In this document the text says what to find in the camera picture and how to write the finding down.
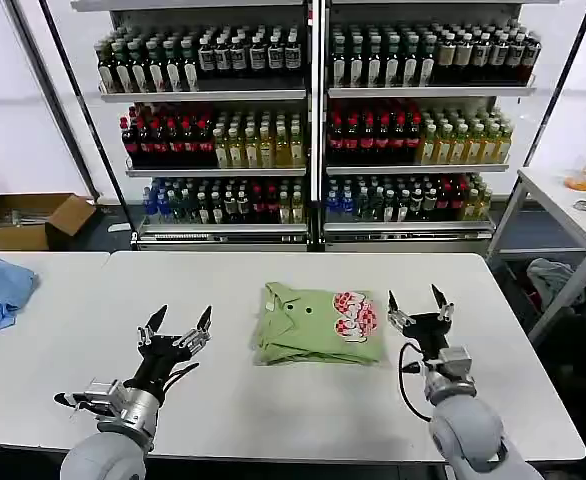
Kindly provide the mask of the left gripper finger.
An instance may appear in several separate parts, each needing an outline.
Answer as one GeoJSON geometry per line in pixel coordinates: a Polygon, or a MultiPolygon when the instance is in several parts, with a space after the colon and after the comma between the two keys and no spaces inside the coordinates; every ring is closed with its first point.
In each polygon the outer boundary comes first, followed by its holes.
{"type": "Polygon", "coordinates": [[[210,340],[211,313],[212,306],[209,305],[200,316],[195,328],[175,340],[172,346],[180,349],[202,349],[210,340]]]}
{"type": "Polygon", "coordinates": [[[164,320],[167,308],[167,305],[163,305],[157,312],[150,316],[149,320],[144,326],[139,326],[137,328],[139,345],[151,344],[152,338],[155,336],[164,320]]]}

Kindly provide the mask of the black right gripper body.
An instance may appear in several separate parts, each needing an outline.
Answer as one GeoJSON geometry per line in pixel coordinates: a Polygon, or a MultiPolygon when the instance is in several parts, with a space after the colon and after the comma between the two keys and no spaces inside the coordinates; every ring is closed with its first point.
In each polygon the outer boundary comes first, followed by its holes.
{"type": "Polygon", "coordinates": [[[441,349],[449,347],[446,335],[451,326],[451,319],[440,317],[438,313],[422,313],[410,316],[402,333],[418,343],[424,360],[434,360],[441,349]]]}

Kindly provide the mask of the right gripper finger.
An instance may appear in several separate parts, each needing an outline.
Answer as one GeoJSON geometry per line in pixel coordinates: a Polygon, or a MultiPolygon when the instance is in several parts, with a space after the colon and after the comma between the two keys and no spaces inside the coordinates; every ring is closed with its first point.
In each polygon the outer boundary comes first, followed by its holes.
{"type": "Polygon", "coordinates": [[[389,323],[399,331],[415,324],[415,320],[399,308],[396,298],[391,290],[388,291],[387,319],[389,323]]]}
{"type": "Polygon", "coordinates": [[[455,304],[447,300],[444,293],[434,284],[431,285],[435,301],[439,307],[438,320],[450,321],[452,319],[455,304]]]}

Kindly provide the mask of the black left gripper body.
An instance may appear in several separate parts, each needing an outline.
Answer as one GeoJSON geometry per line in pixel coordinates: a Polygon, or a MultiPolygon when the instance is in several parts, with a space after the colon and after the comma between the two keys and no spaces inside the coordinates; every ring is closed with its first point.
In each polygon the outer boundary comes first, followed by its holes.
{"type": "Polygon", "coordinates": [[[165,396],[175,383],[194,370],[197,363],[173,371],[177,364],[191,361],[198,352],[198,349],[173,347],[172,343],[178,338],[155,335],[150,345],[140,345],[138,351],[142,355],[142,363],[133,377],[124,381],[124,387],[145,391],[153,396],[165,396]]]}

